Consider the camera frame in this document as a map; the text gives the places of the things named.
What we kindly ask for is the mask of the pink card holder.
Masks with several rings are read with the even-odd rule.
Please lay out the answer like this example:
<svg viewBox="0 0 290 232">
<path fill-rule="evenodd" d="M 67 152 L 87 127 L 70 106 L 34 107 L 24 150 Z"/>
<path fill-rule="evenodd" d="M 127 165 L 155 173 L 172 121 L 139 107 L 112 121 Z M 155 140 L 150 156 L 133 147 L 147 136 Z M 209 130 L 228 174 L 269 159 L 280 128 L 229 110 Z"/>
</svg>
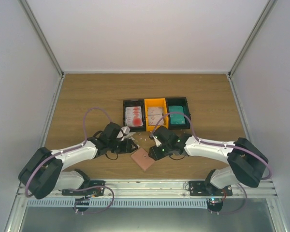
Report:
<svg viewBox="0 0 290 232">
<path fill-rule="evenodd" d="M 150 166 L 154 164 L 154 160 L 150 158 L 148 153 L 143 149 L 139 148 L 131 155 L 131 159 L 145 172 Z"/>
</svg>

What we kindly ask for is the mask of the red white credit card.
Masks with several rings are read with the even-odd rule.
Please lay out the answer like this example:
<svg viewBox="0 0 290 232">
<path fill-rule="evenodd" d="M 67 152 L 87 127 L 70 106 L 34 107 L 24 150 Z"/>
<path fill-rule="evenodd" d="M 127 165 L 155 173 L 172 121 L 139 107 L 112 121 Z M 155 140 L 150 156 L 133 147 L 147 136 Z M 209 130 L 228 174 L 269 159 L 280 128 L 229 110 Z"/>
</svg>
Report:
<svg viewBox="0 0 290 232">
<path fill-rule="evenodd" d="M 142 127 L 142 108 L 140 106 L 126 107 L 125 122 L 128 127 Z"/>
</svg>

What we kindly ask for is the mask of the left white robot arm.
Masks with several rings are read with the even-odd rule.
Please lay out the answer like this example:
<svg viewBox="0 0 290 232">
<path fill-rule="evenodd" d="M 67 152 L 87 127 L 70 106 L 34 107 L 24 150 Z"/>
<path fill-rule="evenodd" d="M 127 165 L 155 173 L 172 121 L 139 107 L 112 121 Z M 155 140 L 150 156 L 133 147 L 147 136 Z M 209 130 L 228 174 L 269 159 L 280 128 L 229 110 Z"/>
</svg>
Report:
<svg viewBox="0 0 290 232">
<path fill-rule="evenodd" d="M 39 148 L 18 175 L 25 186 L 25 196 L 40 200 L 52 191 L 60 191 L 66 196 L 101 195 L 103 183 L 91 180 L 79 169 L 69 172 L 66 169 L 109 152 L 119 155 L 136 151 L 138 145 L 128 137 L 129 132 L 129 127 L 110 122 L 104 130 L 85 138 L 80 144 L 61 150 Z"/>
</svg>

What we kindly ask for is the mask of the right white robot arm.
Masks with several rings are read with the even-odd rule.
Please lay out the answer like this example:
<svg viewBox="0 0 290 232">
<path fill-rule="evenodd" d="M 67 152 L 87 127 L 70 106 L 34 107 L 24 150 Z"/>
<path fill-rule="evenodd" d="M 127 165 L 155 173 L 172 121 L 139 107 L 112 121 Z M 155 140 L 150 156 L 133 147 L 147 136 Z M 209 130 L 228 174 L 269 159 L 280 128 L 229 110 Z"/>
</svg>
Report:
<svg viewBox="0 0 290 232">
<path fill-rule="evenodd" d="M 227 164 L 226 168 L 211 170 L 201 183 L 201 189 L 209 196 L 218 196 L 225 187 L 235 184 L 257 188 L 268 164 L 266 156 L 246 138 L 220 142 L 191 134 L 177 136 L 164 126 L 156 129 L 150 137 L 156 144 L 149 149 L 148 155 L 155 161 L 166 156 L 184 155 Z"/>
</svg>

